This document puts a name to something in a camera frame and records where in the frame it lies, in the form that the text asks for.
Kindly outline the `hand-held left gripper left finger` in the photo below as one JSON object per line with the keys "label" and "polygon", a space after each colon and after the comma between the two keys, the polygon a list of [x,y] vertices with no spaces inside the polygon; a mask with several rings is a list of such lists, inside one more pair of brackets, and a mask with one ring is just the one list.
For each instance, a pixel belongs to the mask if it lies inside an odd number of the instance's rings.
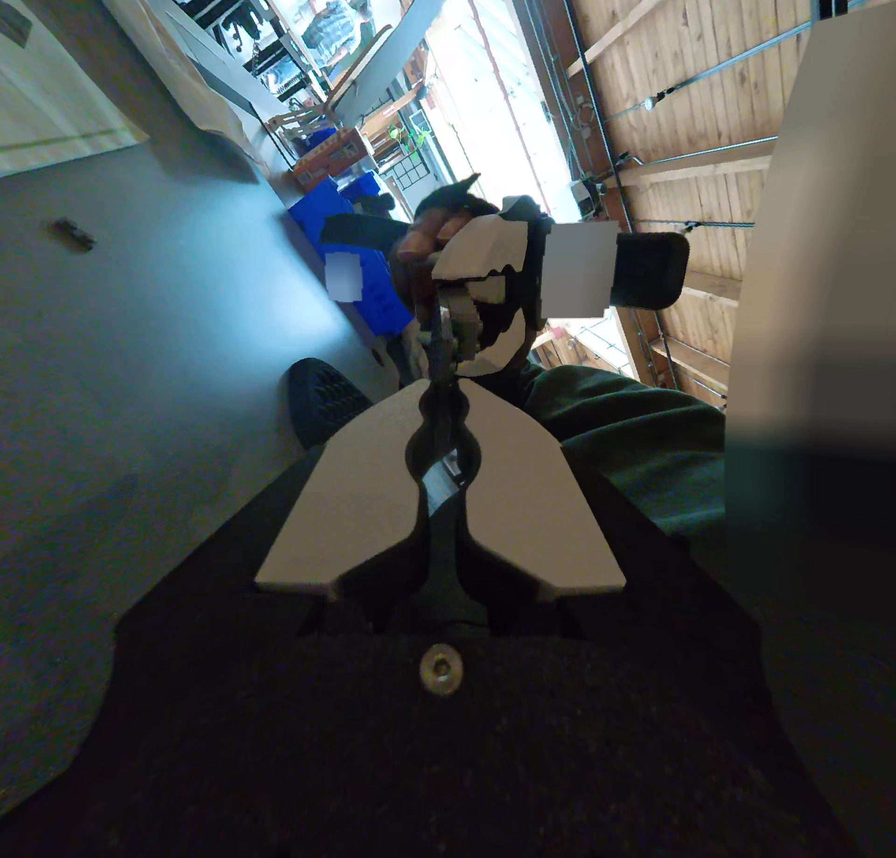
{"label": "hand-held left gripper left finger", "polygon": [[422,478],[431,423],[420,380],[375,404],[324,445],[255,576],[265,592],[356,606],[373,628],[427,580],[430,533]]}

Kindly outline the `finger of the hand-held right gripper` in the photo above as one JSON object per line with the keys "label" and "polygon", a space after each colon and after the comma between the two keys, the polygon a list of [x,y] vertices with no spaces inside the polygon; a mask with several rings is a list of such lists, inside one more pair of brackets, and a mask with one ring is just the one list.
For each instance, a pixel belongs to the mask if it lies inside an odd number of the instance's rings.
{"label": "finger of the hand-held right gripper", "polygon": [[529,225],[498,214],[476,217],[449,239],[432,269],[437,282],[482,280],[522,272]]}
{"label": "finger of the hand-held right gripper", "polygon": [[502,371],[527,340],[524,298],[507,277],[462,281],[455,289],[455,371]]}

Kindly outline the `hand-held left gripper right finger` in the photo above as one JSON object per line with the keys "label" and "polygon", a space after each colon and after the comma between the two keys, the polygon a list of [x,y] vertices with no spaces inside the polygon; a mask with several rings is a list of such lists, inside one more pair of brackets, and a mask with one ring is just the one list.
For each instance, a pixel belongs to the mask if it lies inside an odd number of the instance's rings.
{"label": "hand-held left gripper right finger", "polygon": [[476,382],[457,385],[469,469],[456,569],[489,627],[517,628],[541,605],[621,594],[626,578],[559,441]]}

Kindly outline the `grey studded building plate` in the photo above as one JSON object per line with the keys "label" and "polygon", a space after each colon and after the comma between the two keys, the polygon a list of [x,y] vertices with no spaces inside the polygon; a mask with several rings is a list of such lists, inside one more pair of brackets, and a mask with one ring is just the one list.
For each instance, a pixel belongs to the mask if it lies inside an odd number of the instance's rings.
{"label": "grey studded building plate", "polygon": [[478,350],[482,322],[462,285],[438,285],[430,329],[429,386],[421,409],[429,431],[430,456],[464,490],[478,472],[480,450],[467,421],[469,399],[461,365]]}

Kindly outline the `person's right forearm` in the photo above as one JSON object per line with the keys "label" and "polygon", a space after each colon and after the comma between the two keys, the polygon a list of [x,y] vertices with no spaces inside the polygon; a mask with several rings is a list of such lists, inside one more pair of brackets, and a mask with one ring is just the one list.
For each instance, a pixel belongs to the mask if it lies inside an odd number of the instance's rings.
{"label": "person's right forearm", "polygon": [[608,371],[521,369],[522,409],[592,464],[665,533],[695,548],[724,537],[723,413]]}

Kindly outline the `adjacent grey desk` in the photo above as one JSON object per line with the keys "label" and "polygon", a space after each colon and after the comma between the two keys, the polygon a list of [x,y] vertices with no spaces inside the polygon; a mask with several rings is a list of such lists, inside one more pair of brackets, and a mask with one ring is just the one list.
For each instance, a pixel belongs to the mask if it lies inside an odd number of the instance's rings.
{"label": "adjacent grey desk", "polygon": [[284,145],[265,123],[278,115],[283,105],[218,46],[179,5],[173,3],[174,9],[167,11],[166,16],[175,34],[195,56],[209,86],[224,96],[241,118],[255,155],[253,159],[247,158],[255,162],[267,178],[286,175],[297,157],[290,146]]}

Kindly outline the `person's right hand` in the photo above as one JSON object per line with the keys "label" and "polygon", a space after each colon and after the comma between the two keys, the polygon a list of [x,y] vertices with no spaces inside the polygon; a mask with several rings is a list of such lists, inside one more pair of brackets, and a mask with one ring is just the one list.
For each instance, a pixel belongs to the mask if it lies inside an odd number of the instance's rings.
{"label": "person's right hand", "polygon": [[431,327],[435,305],[431,256],[471,220],[468,210],[450,214],[444,209],[430,208],[415,218],[391,251],[388,264],[392,285],[403,306],[423,329]]}

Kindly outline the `black textured cushion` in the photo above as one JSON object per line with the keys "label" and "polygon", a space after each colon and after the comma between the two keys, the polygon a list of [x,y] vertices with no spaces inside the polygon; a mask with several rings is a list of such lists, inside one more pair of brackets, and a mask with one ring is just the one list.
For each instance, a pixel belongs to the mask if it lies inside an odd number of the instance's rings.
{"label": "black textured cushion", "polygon": [[373,402],[327,362],[306,358],[287,371],[287,410],[300,446],[325,444]]}

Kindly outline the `blue plastic bin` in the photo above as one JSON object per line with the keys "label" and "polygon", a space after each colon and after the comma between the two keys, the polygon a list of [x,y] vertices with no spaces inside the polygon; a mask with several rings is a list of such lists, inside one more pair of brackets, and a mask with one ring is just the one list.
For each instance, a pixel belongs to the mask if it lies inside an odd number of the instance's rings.
{"label": "blue plastic bin", "polygon": [[386,256],[377,247],[379,230],[387,231],[392,218],[373,217],[372,236],[336,180],[323,179],[288,213],[324,265],[324,282],[330,298],[351,304],[375,337],[396,337],[412,320],[392,285]]}

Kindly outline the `brown cardboard box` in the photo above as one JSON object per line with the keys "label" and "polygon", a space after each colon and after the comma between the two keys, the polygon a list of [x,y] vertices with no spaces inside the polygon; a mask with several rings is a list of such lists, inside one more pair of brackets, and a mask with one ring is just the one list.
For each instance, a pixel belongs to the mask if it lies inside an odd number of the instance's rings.
{"label": "brown cardboard box", "polygon": [[359,165],[362,172],[378,169],[372,146],[357,127],[342,127],[300,157],[292,175],[306,193],[324,180],[339,180]]}

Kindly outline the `wooden stand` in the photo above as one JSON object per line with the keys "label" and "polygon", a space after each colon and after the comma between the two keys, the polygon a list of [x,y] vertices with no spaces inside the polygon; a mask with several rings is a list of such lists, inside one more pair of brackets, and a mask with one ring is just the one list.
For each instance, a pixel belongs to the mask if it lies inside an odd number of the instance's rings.
{"label": "wooden stand", "polygon": [[315,140],[315,133],[324,132],[322,139],[326,139],[335,131],[333,119],[327,108],[314,103],[291,108],[285,113],[267,119],[265,123],[284,145],[290,146],[299,156],[314,147],[312,143]]}

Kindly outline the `long wooden table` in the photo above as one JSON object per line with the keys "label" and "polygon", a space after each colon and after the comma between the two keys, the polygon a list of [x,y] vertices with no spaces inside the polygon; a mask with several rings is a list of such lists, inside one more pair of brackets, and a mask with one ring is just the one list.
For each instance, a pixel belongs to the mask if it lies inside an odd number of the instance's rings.
{"label": "long wooden table", "polygon": [[324,115],[353,128],[375,107],[427,36],[447,0],[413,0],[396,26],[381,29],[330,95]]}

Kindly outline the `black office chair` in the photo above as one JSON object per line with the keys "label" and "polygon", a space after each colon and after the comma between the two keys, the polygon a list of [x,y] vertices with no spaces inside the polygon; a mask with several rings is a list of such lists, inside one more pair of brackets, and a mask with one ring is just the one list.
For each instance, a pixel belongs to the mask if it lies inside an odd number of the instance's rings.
{"label": "black office chair", "polygon": [[197,23],[232,57],[263,42],[264,22],[249,0],[215,0]]}

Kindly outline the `white printed paper bag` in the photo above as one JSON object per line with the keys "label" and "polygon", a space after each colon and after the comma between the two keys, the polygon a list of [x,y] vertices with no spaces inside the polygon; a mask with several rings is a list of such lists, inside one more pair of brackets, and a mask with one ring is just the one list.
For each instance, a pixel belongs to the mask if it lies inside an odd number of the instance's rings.
{"label": "white printed paper bag", "polygon": [[255,157],[238,113],[200,72],[195,56],[175,34],[167,11],[172,0],[101,0],[147,61],[186,117],[201,131],[219,136],[246,157]]}

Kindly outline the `small grey two-stud plate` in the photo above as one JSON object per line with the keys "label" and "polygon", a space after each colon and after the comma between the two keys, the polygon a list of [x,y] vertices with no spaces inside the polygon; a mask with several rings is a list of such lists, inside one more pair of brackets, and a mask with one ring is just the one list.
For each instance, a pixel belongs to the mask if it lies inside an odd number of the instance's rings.
{"label": "small grey two-stud plate", "polygon": [[68,218],[55,219],[49,228],[62,243],[74,250],[87,253],[93,251],[96,246],[95,237]]}

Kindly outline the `open instruction booklet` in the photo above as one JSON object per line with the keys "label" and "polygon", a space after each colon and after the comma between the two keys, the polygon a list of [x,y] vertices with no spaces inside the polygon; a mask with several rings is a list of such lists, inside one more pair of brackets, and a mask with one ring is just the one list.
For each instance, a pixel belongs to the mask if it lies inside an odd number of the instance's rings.
{"label": "open instruction booklet", "polygon": [[1,177],[140,146],[118,111],[21,0],[1,0]]}

